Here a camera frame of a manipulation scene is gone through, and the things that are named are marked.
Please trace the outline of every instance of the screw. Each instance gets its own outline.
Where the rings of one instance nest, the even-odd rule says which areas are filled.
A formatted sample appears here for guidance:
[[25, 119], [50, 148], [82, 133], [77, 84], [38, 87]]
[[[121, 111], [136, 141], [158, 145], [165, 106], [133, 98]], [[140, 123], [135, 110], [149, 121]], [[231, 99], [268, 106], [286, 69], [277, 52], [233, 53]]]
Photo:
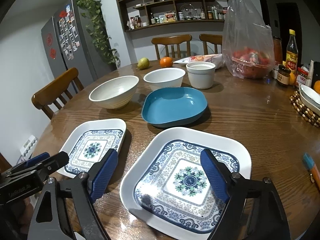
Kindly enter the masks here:
[[270, 184], [270, 183], [271, 183], [271, 179], [268, 178], [268, 177], [264, 177], [264, 178], [263, 178], [263, 181], [264, 181], [265, 183], [267, 183], [267, 184]]
[[88, 176], [88, 173], [86, 173], [86, 172], [80, 172], [79, 174], [78, 174], [78, 177], [79, 178], [81, 178], [81, 179], [83, 179], [83, 178], [85, 178], [85, 177], [87, 177]]
[[47, 180], [47, 182], [49, 183], [49, 184], [51, 184], [51, 183], [53, 183], [54, 182], [54, 177], [50, 177], [48, 180]]
[[231, 173], [231, 176], [234, 178], [234, 179], [239, 179], [241, 177], [240, 173], [239, 172], [233, 172]]

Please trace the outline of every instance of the packaged bag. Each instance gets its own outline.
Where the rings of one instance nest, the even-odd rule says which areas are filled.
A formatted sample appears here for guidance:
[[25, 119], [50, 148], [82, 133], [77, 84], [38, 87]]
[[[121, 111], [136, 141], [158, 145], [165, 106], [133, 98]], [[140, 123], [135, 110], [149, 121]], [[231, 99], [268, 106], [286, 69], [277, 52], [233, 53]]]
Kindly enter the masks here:
[[229, 0], [222, 54], [232, 75], [262, 78], [275, 66], [271, 27], [251, 0]]

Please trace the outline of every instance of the wooden bead trivet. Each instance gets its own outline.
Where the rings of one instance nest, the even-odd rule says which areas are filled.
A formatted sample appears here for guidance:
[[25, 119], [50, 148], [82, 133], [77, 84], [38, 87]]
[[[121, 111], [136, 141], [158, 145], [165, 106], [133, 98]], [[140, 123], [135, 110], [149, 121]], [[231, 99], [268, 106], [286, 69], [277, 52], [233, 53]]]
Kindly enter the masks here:
[[320, 116], [315, 114], [301, 102], [298, 91], [295, 91], [294, 94], [290, 96], [290, 102], [303, 120], [317, 128], [320, 127]]

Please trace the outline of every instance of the plate pattern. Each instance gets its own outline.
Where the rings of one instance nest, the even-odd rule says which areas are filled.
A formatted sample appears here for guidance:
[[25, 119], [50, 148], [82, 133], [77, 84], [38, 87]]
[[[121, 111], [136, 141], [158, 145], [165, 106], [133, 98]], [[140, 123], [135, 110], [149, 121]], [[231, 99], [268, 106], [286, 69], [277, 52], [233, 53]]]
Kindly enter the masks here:
[[120, 129], [89, 130], [83, 133], [69, 155], [69, 163], [65, 166], [66, 172], [72, 174], [87, 172], [110, 148], [118, 151], [122, 136], [123, 131]]
[[[135, 201], [181, 228], [210, 233], [224, 203], [215, 197], [200, 164], [200, 153], [205, 148], [182, 140], [167, 143], [137, 183]], [[231, 172], [239, 171], [239, 162], [233, 155], [209, 149]]]

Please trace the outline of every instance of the refrigerator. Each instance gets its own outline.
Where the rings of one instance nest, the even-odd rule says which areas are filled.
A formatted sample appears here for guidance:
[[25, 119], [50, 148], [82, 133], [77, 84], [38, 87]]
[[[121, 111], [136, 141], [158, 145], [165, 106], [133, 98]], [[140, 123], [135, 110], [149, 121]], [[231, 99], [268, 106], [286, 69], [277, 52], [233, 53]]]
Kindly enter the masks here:
[[[116, 70], [116, 65], [104, 62], [96, 51], [86, 28], [91, 20], [83, 17], [83, 12], [76, 0], [68, 0], [44, 25], [41, 35], [53, 76], [56, 78], [75, 67], [79, 80], [86, 87]], [[78, 93], [73, 82], [68, 90], [73, 95]]]

